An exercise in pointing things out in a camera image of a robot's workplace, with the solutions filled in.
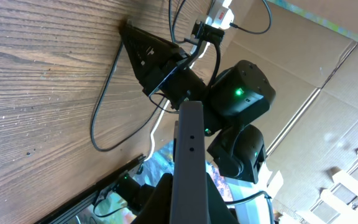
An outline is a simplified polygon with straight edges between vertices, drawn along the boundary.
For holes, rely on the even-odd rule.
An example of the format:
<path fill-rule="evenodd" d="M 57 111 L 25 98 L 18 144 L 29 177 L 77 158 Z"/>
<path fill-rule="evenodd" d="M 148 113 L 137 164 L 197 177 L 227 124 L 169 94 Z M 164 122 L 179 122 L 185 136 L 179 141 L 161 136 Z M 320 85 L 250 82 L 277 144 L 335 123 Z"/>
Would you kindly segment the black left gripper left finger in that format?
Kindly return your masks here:
<path fill-rule="evenodd" d="M 165 173 L 132 224 L 169 224 L 173 175 Z"/>

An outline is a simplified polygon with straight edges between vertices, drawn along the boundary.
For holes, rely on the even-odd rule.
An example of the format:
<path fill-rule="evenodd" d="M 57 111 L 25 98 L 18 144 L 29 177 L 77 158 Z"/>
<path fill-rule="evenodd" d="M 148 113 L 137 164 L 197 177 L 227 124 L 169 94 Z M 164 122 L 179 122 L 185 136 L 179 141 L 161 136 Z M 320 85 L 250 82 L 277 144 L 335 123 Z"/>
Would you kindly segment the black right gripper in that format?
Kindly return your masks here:
<path fill-rule="evenodd" d="M 201 99 L 206 85 L 184 64 L 189 55 L 177 44 L 129 22 L 120 26 L 119 34 L 145 95 L 151 97 L 161 91 L 176 110 L 185 99 Z"/>

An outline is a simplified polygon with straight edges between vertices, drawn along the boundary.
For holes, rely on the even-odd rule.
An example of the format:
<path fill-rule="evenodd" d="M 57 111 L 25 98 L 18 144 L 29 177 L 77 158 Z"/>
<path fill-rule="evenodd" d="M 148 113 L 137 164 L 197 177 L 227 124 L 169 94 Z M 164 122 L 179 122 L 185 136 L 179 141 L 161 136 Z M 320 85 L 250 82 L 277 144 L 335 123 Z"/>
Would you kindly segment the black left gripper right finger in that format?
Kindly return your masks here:
<path fill-rule="evenodd" d="M 239 224 L 227 208 L 211 176 L 206 174 L 210 224 Z"/>

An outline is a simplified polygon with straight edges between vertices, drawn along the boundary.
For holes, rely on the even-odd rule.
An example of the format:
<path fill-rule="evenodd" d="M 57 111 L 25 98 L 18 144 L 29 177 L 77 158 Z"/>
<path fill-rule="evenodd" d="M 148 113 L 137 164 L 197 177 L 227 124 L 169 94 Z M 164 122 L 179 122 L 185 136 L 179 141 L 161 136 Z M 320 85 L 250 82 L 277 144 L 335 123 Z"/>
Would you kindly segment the blue Galaxy smartphone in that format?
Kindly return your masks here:
<path fill-rule="evenodd" d="M 180 105 L 174 134 L 170 223 L 208 223 L 202 102 L 185 101 Z"/>

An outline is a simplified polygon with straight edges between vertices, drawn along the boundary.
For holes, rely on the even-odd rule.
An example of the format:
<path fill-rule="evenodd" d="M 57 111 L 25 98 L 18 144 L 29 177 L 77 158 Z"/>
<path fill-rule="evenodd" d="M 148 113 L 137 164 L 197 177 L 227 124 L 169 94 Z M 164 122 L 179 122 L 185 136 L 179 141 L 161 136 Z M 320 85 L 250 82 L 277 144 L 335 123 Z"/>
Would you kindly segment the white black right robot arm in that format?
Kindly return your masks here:
<path fill-rule="evenodd" d="M 216 136 L 207 151 L 220 174 L 256 184 L 267 155 L 263 135 L 251 123 L 270 109 L 276 96 L 261 69 L 240 60 L 219 72 L 216 62 L 204 83 L 190 68 L 195 53 L 130 24 L 122 25 L 119 34 L 145 95 L 162 95 L 175 110 L 184 101 L 202 102 L 204 134 Z"/>

